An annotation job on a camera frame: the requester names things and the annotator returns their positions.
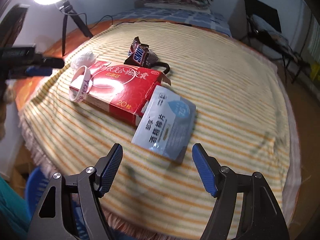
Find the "alcohol wipes white pouch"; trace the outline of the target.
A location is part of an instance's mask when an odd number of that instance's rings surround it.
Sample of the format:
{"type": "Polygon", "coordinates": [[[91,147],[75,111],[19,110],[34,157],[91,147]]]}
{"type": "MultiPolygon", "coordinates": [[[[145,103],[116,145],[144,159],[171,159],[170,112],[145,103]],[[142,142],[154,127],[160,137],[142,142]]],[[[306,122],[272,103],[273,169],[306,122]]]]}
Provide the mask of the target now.
{"type": "Polygon", "coordinates": [[[187,151],[196,106],[173,91],[156,86],[132,143],[181,163],[187,151]]]}

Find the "white silicone wristband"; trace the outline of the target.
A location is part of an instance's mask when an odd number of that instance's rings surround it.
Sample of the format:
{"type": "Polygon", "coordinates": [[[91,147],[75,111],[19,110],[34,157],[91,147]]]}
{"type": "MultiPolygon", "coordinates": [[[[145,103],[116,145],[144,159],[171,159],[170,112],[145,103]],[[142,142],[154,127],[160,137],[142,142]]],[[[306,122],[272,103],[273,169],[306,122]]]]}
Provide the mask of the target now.
{"type": "Polygon", "coordinates": [[[69,89],[69,100],[74,103],[79,103],[85,100],[87,92],[89,90],[89,82],[91,79],[91,72],[88,67],[81,66],[74,74],[71,84],[77,81],[79,89],[74,93],[69,89]]]}

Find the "blue plastic laundry basket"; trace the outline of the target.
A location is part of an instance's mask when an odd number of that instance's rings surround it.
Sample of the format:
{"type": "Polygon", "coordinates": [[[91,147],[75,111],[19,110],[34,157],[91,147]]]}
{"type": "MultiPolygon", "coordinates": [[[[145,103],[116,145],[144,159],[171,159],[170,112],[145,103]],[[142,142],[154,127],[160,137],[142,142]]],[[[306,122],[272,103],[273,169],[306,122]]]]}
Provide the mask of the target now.
{"type": "Polygon", "coordinates": [[[27,205],[27,214],[30,219],[32,219],[32,216],[48,183],[49,180],[42,173],[40,167],[36,167],[31,174],[29,174],[25,186],[24,198],[27,205]]]}

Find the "red medicine box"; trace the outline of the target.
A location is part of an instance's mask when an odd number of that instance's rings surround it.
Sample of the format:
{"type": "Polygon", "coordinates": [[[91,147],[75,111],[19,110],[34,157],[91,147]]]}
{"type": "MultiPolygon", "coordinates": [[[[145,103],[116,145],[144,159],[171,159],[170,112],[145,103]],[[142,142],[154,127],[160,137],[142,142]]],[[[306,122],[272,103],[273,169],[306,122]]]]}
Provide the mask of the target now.
{"type": "MultiPolygon", "coordinates": [[[[171,84],[163,72],[155,69],[107,61],[96,61],[88,68],[91,79],[84,102],[133,126],[138,126],[156,86],[171,84]]],[[[74,93],[79,87],[77,81],[69,85],[74,93]]]]}

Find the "teal cloth on floor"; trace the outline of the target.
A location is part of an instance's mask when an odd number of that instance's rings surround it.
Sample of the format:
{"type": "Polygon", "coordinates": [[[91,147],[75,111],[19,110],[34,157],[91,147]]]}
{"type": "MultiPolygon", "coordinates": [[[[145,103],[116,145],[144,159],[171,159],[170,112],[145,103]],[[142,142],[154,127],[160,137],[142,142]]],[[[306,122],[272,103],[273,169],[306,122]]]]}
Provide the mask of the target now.
{"type": "Polygon", "coordinates": [[[25,200],[1,178],[1,239],[27,239],[30,217],[25,200]]]}

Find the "brown snickers wrapper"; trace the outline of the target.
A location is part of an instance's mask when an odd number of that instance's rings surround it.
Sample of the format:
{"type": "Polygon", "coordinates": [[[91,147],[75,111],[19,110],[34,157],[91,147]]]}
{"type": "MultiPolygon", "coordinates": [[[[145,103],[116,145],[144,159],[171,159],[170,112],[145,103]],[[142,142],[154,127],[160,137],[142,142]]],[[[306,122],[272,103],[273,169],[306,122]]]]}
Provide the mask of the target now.
{"type": "Polygon", "coordinates": [[[128,57],[124,64],[151,68],[158,61],[158,56],[149,49],[148,44],[140,42],[139,37],[135,37],[128,51],[128,57]]]}

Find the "yellow box on rack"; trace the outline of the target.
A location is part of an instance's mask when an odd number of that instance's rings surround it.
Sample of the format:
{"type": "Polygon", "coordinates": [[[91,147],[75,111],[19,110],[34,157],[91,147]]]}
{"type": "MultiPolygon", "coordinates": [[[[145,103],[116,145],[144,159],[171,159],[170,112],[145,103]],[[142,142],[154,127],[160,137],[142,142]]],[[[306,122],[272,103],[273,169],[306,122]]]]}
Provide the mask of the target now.
{"type": "Polygon", "coordinates": [[[319,86],[320,83],[320,65],[314,63],[311,65],[310,79],[312,83],[316,86],[319,86]]]}

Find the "blue checkered bedding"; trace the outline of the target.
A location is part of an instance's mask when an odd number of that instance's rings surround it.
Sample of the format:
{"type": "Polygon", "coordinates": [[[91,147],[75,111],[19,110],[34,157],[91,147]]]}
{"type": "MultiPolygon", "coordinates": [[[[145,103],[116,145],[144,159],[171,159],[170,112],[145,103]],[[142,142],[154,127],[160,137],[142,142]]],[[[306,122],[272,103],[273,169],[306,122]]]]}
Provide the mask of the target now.
{"type": "Polygon", "coordinates": [[[206,13],[182,9],[138,8],[120,12],[113,16],[114,20],[145,19],[156,21],[174,21],[181,24],[211,29],[232,37],[229,25],[219,13],[206,13]]]}

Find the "black chair with clothes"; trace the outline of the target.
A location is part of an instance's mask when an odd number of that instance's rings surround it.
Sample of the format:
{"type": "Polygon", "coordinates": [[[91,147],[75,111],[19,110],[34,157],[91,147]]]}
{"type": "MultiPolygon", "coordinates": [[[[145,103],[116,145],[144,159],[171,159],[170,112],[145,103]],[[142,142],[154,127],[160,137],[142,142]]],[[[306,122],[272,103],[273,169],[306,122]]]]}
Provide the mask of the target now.
{"type": "Polygon", "coordinates": [[[291,48],[284,36],[277,9],[259,0],[237,0],[228,24],[235,39],[255,49],[272,62],[281,62],[285,80],[288,78],[291,64],[298,68],[296,74],[291,75],[292,82],[310,66],[291,48]]]}

